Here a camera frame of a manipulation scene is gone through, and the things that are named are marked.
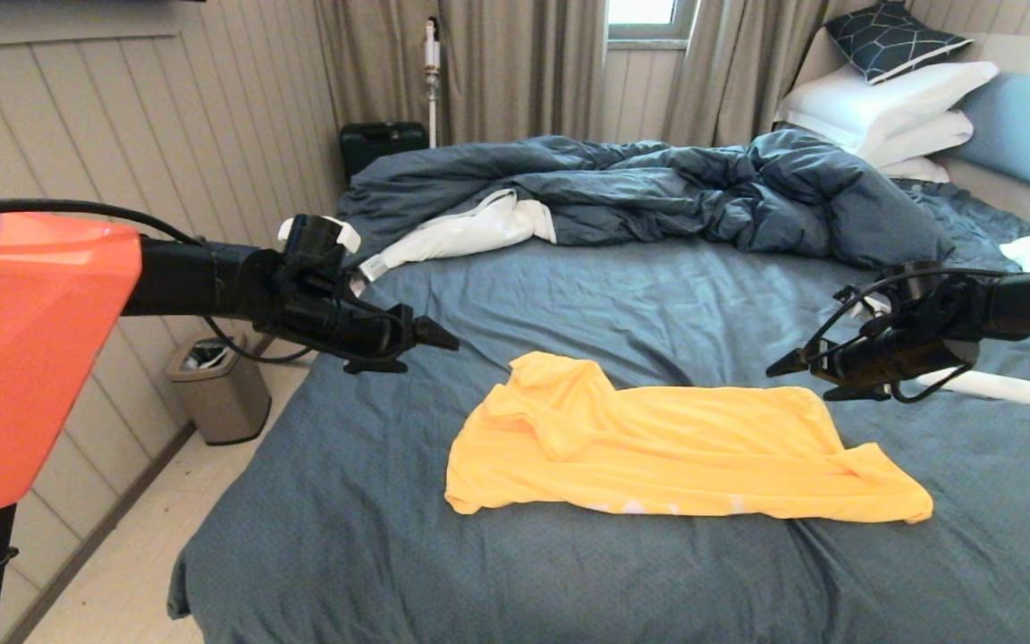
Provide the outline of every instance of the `floor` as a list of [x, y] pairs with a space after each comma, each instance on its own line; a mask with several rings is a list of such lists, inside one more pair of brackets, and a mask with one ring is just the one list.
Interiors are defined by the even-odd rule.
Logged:
[[[266, 354], [282, 355], [290, 347], [274, 342]], [[266, 433], [314, 358], [312, 353], [297, 363], [261, 365], [273, 395]], [[224, 447], [208, 447], [196, 433], [190, 437], [58, 597], [26, 644], [201, 644], [193, 618], [171, 620], [166, 615], [169, 574], [177, 553], [244, 471], [264, 437]]]

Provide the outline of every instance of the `black suitcase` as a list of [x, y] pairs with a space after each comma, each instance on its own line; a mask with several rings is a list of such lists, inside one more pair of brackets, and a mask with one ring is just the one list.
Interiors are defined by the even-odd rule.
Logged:
[[423, 150], [428, 131], [420, 123], [348, 123], [340, 130], [340, 156], [344, 180], [380, 158], [397, 152]]

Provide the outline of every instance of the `curtain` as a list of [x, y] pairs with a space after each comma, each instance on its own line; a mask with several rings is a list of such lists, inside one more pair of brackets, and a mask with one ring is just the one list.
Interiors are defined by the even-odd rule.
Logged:
[[814, 33], [873, 0], [699, 0], [671, 92], [663, 138], [749, 143], [772, 126]]
[[426, 123], [423, 22], [440, 21], [440, 143], [600, 139], [606, 0], [320, 0], [341, 124]]

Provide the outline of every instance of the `yellow t-shirt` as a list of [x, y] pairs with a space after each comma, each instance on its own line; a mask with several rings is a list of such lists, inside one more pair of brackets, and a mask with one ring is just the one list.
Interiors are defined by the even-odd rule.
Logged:
[[845, 449], [801, 387], [614, 391], [596, 363], [512, 362], [450, 448], [455, 511], [565, 501], [612, 513], [923, 521], [932, 498], [874, 443]]

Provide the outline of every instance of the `patterned pillow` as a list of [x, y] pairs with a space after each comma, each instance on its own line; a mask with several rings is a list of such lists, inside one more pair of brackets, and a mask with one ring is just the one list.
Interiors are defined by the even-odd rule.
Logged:
[[928, 29], [904, 3], [877, 3], [869, 8], [835, 16], [825, 24], [837, 47], [869, 84], [917, 69], [926, 63], [943, 62], [952, 50], [972, 40], [955, 33]]

